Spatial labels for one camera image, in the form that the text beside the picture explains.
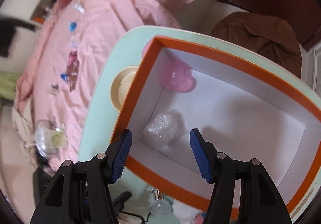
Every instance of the mint green table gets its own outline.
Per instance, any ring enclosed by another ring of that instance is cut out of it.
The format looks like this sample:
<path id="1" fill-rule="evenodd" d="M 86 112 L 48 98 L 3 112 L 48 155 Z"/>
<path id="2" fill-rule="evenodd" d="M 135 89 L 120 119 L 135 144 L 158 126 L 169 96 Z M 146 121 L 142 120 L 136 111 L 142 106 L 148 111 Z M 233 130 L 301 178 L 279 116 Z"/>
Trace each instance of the mint green table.
<path id="1" fill-rule="evenodd" d="M 110 101 L 111 83 L 123 68 L 131 65 L 138 66 L 140 64 L 145 45 L 156 35 L 165 35 L 206 45 L 245 59 L 290 83 L 321 108 L 320 99 L 294 75 L 249 50 L 245 50 L 223 40 L 194 32 L 155 26 L 142 26 L 129 31 L 116 43 L 105 64 L 89 106 L 79 152 L 80 161 L 90 160 L 96 154 L 105 152 L 110 143 L 110 138 L 118 118 L 118 112 L 115 111 Z M 319 173 L 316 178 L 316 182 L 319 182 L 319 185 L 320 179 Z M 126 190 L 132 192 L 133 196 L 126 203 L 126 210 L 140 214 L 146 218 L 148 206 L 153 201 L 152 196 L 144 192 L 146 187 L 148 187 L 147 183 L 125 168 L 121 179 L 110 187 L 110 191 L 112 197 L 116 197 Z M 168 217 L 152 216 L 149 224 L 157 223 L 176 224 L 179 222 L 173 215 Z"/>

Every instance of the pink blanket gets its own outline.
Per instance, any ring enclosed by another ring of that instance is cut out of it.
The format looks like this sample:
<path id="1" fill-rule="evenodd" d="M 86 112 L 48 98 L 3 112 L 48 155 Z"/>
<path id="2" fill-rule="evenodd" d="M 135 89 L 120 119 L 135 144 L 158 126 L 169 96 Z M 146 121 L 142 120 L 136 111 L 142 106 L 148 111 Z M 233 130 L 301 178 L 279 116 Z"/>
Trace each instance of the pink blanket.
<path id="1" fill-rule="evenodd" d="M 82 129 L 96 82 L 116 41 L 127 31 L 142 25 L 179 28 L 173 14 L 193 0 L 82 0 L 85 13 L 71 3 L 59 11 L 57 4 L 44 23 L 36 49 L 17 83 L 16 109 L 22 113 L 27 99 L 34 98 L 34 121 L 56 120 L 65 125 L 68 147 L 60 148 L 60 159 L 50 160 L 56 170 L 66 159 L 77 161 Z M 74 33 L 68 29 L 77 22 Z M 60 78 L 66 72 L 72 35 L 78 46 L 80 68 L 76 89 Z M 58 85 L 57 96 L 50 94 Z"/>

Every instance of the brown bean bag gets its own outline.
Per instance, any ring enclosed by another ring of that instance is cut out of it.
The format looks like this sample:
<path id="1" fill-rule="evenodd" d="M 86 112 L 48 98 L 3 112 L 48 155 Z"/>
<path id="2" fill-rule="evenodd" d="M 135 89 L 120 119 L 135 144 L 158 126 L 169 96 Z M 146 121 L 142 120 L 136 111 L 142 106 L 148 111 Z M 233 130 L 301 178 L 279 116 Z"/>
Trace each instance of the brown bean bag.
<path id="1" fill-rule="evenodd" d="M 299 43 L 284 19 L 236 12 L 222 19 L 213 28 L 211 36 L 258 53 L 301 77 Z"/>

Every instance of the silver rivet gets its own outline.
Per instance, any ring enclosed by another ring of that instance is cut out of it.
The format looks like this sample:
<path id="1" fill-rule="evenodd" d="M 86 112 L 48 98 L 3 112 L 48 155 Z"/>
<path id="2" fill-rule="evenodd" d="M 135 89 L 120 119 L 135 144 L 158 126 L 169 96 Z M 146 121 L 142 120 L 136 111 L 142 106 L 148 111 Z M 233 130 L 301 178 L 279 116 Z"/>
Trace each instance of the silver rivet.
<path id="1" fill-rule="evenodd" d="M 226 154 L 224 152 L 218 152 L 216 156 L 220 159 L 225 159 Z"/>
<path id="2" fill-rule="evenodd" d="M 105 157 L 106 157 L 106 154 L 104 154 L 103 152 L 97 154 L 97 158 L 98 158 L 99 160 L 101 160 L 101 159 L 103 159 L 103 158 L 105 158 Z"/>
<path id="3" fill-rule="evenodd" d="M 70 161 L 70 160 L 66 160 L 66 161 L 64 161 L 64 162 L 62 163 L 62 165 L 63 165 L 64 167 L 68 167 L 70 164 L 71 164 L 71 161 Z"/>
<path id="4" fill-rule="evenodd" d="M 260 164 L 260 161 L 258 159 L 252 159 L 252 163 L 254 165 L 259 165 Z"/>

